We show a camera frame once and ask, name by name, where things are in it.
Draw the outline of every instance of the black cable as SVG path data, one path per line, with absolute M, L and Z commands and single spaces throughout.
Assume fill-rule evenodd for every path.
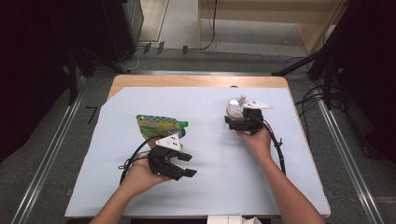
M 310 136 L 309 136 L 308 122 L 306 121 L 306 115 L 305 115 L 305 112 L 304 112 L 304 109 L 305 109 L 305 107 L 304 107 L 304 100 L 305 100 L 305 98 L 308 96 L 309 92 L 314 91 L 315 89 L 321 88 L 321 87 L 322 87 L 322 86 L 316 86 L 316 87 L 312 88 L 311 90 L 309 90 L 309 91 L 304 95 L 303 100 L 302 100 L 302 102 L 301 102 L 301 108 L 302 108 L 302 110 L 303 110 L 303 119 L 304 119 L 304 125 L 305 125 L 305 136 L 306 136 L 306 141 L 308 142 L 308 145 L 309 145 L 310 147 L 311 147 L 311 139 L 310 139 Z
M 339 96 L 339 94 L 341 94 L 341 93 L 339 93 L 339 92 L 337 92 L 337 93 L 332 93 L 332 94 L 331 94 L 331 97 L 330 97 L 330 102 L 329 102 L 329 103 L 330 103 L 330 106 L 331 106 L 332 108 L 344 110 L 343 101 L 341 100 L 341 97 Z
M 311 96 L 305 98 L 304 100 L 301 100 L 301 101 L 298 101 L 298 102 L 294 103 L 294 105 L 299 105 L 299 104 L 302 103 L 303 101 L 308 101 L 308 100 L 312 100 L 312 99 L 318 98 L 318 97 L 321 96 L 321 95 L 323 95 L 323 93 L 316 93 L 316 94 L 313 94 L 313 95 L 311 95 Z
M 280 149 L 280 146 L 282 146 L 282 139 L 280 139 L 280 142 L 277 142 L 274 131 L 272 130 L 270 124 L 265 119 L 259 119 L 254 115 L 244 112 L 244 116 L 245 115 L 248 115 L 249 117 L 263 124 L 265 130 L 267 130 L 267 132 L 270 134 L 271 139 L 274 142 L 274 147 L 276 148 L 277 155 L 279 157 L 280 169 L 282 170 L 283 174 L 286 175 L 285 158 L 283 157 L 282 150 Z
M 215 30 L 214 30 L 213 25 L 210 23 L 210 20 L 209 20 L 209 28 L 212 31 L 212 34 L 214 34 Z M 213 41 L 215 42 L 215 47 L 212 50 L 214 50 L 218 46 L 218 43 L 215 40 L 213 40 Z
M 126 160 L 126 162 L 125 162 L 122 166 L 119 167 L 120 169 L 121 169 L 121 168 L 123 169 L 122 175 L 121 175 L 121 179 L 120 179 L 120 184 L 122 183 L 122 180 L 125 178 L 126 174 L 128 173 L 129 168 L 131 167 L 132 163 L 135 161 L 135 160 L 134 160 L 134 157 L 137 155 L 137 152 L 139 152 L 139 150 L 142 149 L 142 147 L 143 147 L 145 144 L 147 144 L 149 141 L 151 141 L 151 140 L 153 140 L 153 139 L 155 139 L 155 138 L 159 138 L 159 137 L 163 138 L 163 137 L 165 137 L 165 135 L 163 135 L 163 134 L 158 134 L 158 135 L 154 135 L 154 136 L 151 136 L 150 138 L 146 139 L 146 141 L 144 141 L 144 142 L 137 148 L 137 150 L 134 152 L 134 154 L 132 155 L 132 157 L 131 157 L 130 159 Z
M 208 49 L 213 41 L 215 40 L 215 35 L 216 35 L 216 30 L 215 30 L 215 25 L 216 25 L 216 11 L 218 8 L 218 0 L 215 1 L 215 12 L 213 13 L 213 28 L 212 28 L 212 40 L 210 41 L 209 45 L 207 45 L 206 47 L 202 48 L 202 49 L 198 49 L 198 50 L 206 50 Z
M 299 114 L 299 117 L 302 116 L 304 113 L 306 113 L 308 110 L 315 108 L 315 106 L 320 102 L 320 100 L 323 99 L 323 97 L 317 97 L 311 100 L 315 100 L 315 101 L 311 101 L 308 105 L 306 105 L 304 107 L 304 111 L 301 112 Z

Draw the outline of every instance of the snack bag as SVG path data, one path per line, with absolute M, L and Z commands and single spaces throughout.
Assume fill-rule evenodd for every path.
M 136 115 L 136 120 L 145 139 L 158 134 L 168 136 L 175 133 L 178 133 L 178 137 L 182 138 L 186 135 L 184 128 L 189 126 L 187 121 L 177 121 L 168 117 Z

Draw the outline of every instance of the hand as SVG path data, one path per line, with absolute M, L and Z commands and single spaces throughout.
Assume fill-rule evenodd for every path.
M 149 168 L 149 160 L 142 159 L 135 161 L 131 166 L 128 174 L 122 181 L 119 190 L 133 198 L 134 196 L 151 189 L 155 185 L 168 180 L 170 180 L 170 178 L 164 175 L 153 174 Z
M 236 133 L 245 140 L 251 154 L 253 154 L 257 160 L 272 159 L 270 151 L 271 136 L 267 130 L 261 129 L 253 135 L 243 132 Z

